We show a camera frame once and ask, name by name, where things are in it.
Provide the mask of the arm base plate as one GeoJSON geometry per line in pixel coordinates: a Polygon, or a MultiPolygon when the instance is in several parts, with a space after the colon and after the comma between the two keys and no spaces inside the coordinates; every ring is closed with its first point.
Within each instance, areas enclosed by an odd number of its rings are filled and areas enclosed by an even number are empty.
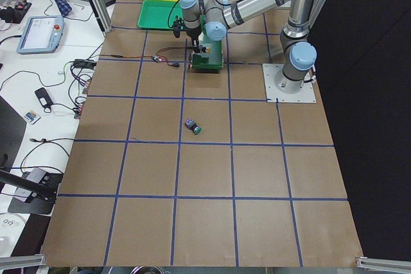
{"type": "Polygon", "coordinates": [[[284,76],[283,66],[262,65],[266,100],[270,103],[316,103],[310,72],[300,81],[291,81],[284,76]]]}

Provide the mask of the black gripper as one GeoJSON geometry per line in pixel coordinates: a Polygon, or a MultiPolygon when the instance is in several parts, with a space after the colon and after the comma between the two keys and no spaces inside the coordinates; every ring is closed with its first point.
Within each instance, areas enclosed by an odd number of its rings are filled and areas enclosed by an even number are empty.
{"type": "Polygon", "coordinates": [[[187,33],[187,36],[191,39],[193,51],[200,51],[199,36],[202,33],[202,29],[201,28],[187,28],[186,33],[187,33]]]}

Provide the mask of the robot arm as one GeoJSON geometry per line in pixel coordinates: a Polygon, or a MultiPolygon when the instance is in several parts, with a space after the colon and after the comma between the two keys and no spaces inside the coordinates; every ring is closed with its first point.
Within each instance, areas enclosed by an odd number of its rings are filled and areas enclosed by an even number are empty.
{"type": "Polygon", "coordinates": [[[307,41],[315,0],[179,0],[182,22],[196,54],[202,51],[201,33],[221,41],[229,29],[287,2],[291,3],[289,16],[280,33],[285,63],[274,84],[281,92],[296,94],[308,83],[305,76],[317,59],[316,49],[307,41]]]}

